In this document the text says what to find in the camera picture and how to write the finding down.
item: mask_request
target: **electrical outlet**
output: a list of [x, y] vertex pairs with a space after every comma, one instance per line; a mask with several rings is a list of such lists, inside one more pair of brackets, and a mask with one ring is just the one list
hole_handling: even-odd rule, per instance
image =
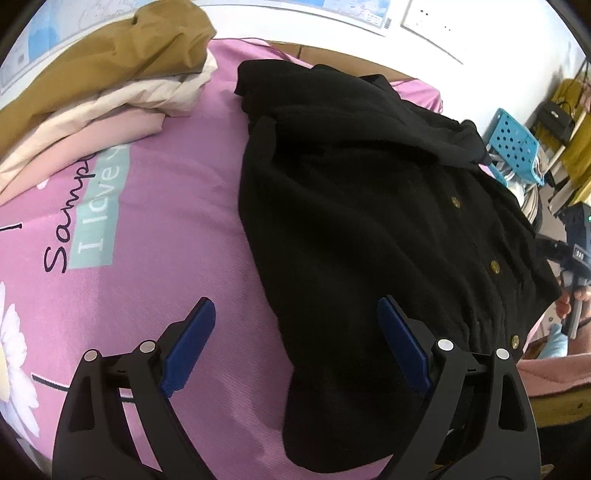
[[461, 63], [467, 61], [465, 1], [411, 0], [402, 26], [425, 38]]

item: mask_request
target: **blue plastic basket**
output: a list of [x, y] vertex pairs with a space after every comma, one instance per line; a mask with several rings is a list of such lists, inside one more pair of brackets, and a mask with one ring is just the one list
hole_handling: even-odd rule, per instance
[[539, 143], [523, 125], [499, 108], [495, 131], [489, 146], [495, 150], [517, 176], [528, 183], [544, 185], [544, 177], [534, 170]]

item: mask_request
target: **pink blanket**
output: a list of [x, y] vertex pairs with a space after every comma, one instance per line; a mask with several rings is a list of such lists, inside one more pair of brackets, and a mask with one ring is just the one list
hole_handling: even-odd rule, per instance
[[[219, 69], [193, 116], [167, 118], [160, 135], [82, 159], [0, 207], [0, 411], [51, 457], [84, 351], [129, 352], [208, 296], [217, 325], [172, 404], [213, 473], [374, 478], [386, 460], [321, 475], [285, 456], [292, 367], [238, 217], [248, 121], [233, 93], [240, 62], [284, 56], [238, 40], [210, 48]], [[418, 80], [398, 87], [439, 105]], [[156, 467], [133, 406], [126, 411], [140, 455]]]

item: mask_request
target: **black jacket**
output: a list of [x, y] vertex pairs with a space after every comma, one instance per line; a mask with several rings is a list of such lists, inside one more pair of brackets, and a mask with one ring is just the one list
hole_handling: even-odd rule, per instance
[[319, 472], [383, 458], [421, 398], [378, 299], [463, 349], [519, 358], [556, 280], [512, 194], [480, 171], [471, 122], [401, 100], [382, 76], [280, 60], [243, 62], [236, 93], [251, 120], [239, 212], [295, 369], [287, 455]]

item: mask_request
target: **black bag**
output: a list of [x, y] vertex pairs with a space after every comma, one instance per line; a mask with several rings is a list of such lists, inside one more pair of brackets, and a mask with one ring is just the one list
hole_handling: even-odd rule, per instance
[[565, 147], [569, 145], [570, 137], [573, 136], [574, 119], [559, 104], [551, 100], [544, 102], [538, 113], [538, 121]]

